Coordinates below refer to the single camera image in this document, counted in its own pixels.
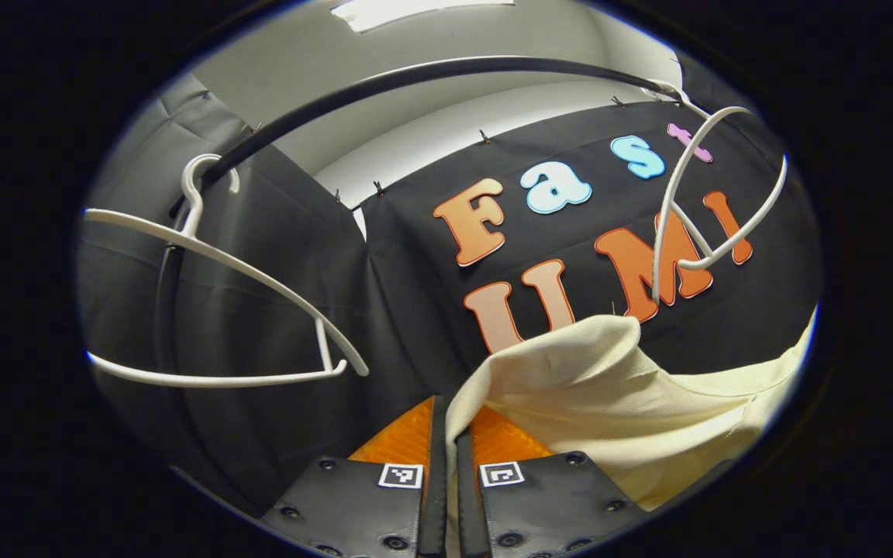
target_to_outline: white wall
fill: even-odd
[[[373,181],[393,188],[394,181],[481,140],[508,130],[577,110],[621,102],[650,100],[638,88],[605,79],[533,85],[467,100],[399,126],[340,157],[315,179],[352,208],[375,194]],[[366,236],[360,212],[354,213]]]
[[[192,73],[254,125],[383,71],[453,57],[518,54],[607,67],[595,18],[573,0],[516,0],[413,15],[357,34],[313,0],[238,39]],[[323,116],[276,145],[310,174],[410,120],[469,98],[533,84],[556,74],[481,74],[390,91]]]
[[[674,50],[645,32],[605,12],[588,8],[609,52],[609,67],[641,78],[681,85],[681,66]]]

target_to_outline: beige shirt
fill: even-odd
[[[814,324],[812,312],[797,345],[775,360],[713,374],[661,370],[638,347],[639,322],[619,315],[593,315],[492,354],[446,411],[449,530],[454,440],[482,405],[550,451],[587,453],[649,511],[753,444],[794,385]]]

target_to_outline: white plastic hanger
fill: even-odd
[[[667,215],[669,215],[667,211],[670,209],[670,211],[673,211],[674,214],[678,216],[681,223],[684,223],[684,228],[688,231],[688,234],[691,234],[695,243],[698,244],[699,248],[702,248],[702,253],[705,254],[705,257],[698,261],[690,261],[687,259],[678,260],[678,265],[681,269],[705,269],[706,267],[709,267],[709,265],[719,261],[720,257],[723,257],[726,252],[732,250],[740,240],[751,233],[756,226],[760,225],[761,220],[763,220],[770,209],[773,208],[775,202],[777,202],[777,198],[781,194],[782,188],[784,188],[784,179],[787,179],[788,176],[788,156],[783,156],[781,172],[777,177],[777,183],[774,184],[774,188],[770,195],[768,195],[767,200],[763,202],[763,205],[760,206],[756,213],[754,213],[752,218],[747,220],[745,225],[740,227],[740,230],[737,230],[729,240],[713,250],[712,247],[709,246],[708,241],[705,240],[705,237],[702,236],[702,232],[699,232],[698,227],[695,226],[690,218],[688,218],[687,213],[684,213],[684,209],[681,209],[681,206],[674,201],[674,196],[677,194],[678,184],[681,183],[681,176],[684,176],[684,169],[688,168],[688,162],[691,161],[691,155],[695,154],[695,149],[698,148],[699,143],[705,138],[705,135],[709,134],[709,130],[712,130],[712,128],[715,127],[715,124],[719,123],[719,121],[722,121],[722,118],[725,118],[730,114],[735,114],[737,112],[752,114],[752,112],[741,106],[727,106],[726,108],[720,109],[715,114],[709,115],[704,110],[695,106],[694,103],[691,102],[691,98],[688,97],[688,93],[683,92],[680,88],[676,88],[676,86],[668,84],[666,81],[660,81],[660,79],[650,79],[650,81],[655,82],[655,84],[666,85],[668,88],[672,88],[674,91],[680,93],[681,102],[684,103],[684,106],[687,106],[688,109],[694,110],[705,118],[705,122],[698,128],[698,131],[695,132],[691,141],[688,142],[687,147],[684,148],[684,152],[681,153],[681,158],[678,160],[677,166],[674,167],[674,173],[671,174],[671,179],[667,182],[667,191],[664,193],[664,202],[660,205],[660,226],[657,229],[657,236],[653,245],[653,301],[659,306],[660,258],[663,255],[664,233],[667,231]]]
[[[350,365],[357,371],[357,374],[366,377],[369,374],[369,370],[357,350],[343,336],[343,333],[329,320],[326,320],[326,316],[320,313],[319,310],[316,310],[308,301],[302,299],[295,291],[288,289],[288,287],[266,275],[263,271],[195,238],[198,220],[202,218],[202,196],[196,190],[193,178],[195,169],[201,163],[217,161],[218,159],[219,155],[199,155],[189,161],[188,165],[184,166],[184,172],[181,173],[181,191],[188,199],[191,209],[189,209],[188,219],[185,220],[184,228],[181,232],[168,229],[166,226],[157,225],[155,222],[149,222],[149,220],[127,215],[126,213],[110,212],[108,209],[85,209],[84,219],[89,222],[107,222],[110,225],[133,229],[136,232],[166,240],[168,243],[177,244],[185,250],[194,251],[220,264],[231,267],[282,294],[315,319],[315,336],[319,340],[319,355],[322,357],[323,371],[305,372],[305,374],[273,375],[273,377],[184,377],[184,375],[159,374],[158,372],[124,367],[121,364],[110,363],[110,361],[92,353],[88,353],[89,360],[99,370],[109,372],[109,374],[117,377],[143,382],[143,384],[167,385],[171,386],[171,388],[252,388],[253,386],[262,385],[298,384],[298,382],[303,381],[338,377],[347,368],[346,360],[341,360],[336,367],[333,367],[332,358],[329,356],[329,346],[326,343],[326,334],[329,333],[336,345],[340,346],[343,353],[347,355]],[[229,171],[229,191],[230,194],[234,195],[240,191],[240,177],[235,169]]]

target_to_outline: ceiling light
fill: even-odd
[[[362,33],[386,22],[444,8],[514,4],[515,0],[350,0],[330,11],[353,31]]]

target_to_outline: orange foam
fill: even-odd
[[[429,441],[432,439],[432,430],[433,397],[429,397],[397,417],[347,459],[362,460],[365,463],[422,465],[422,475],[425,481],[429,481]]]
[[[471,421],[471,452],[474,453],[475,467],[483,463],[503,463],[553,455],[536,438],[488,407],[481,407],[474,421]]]

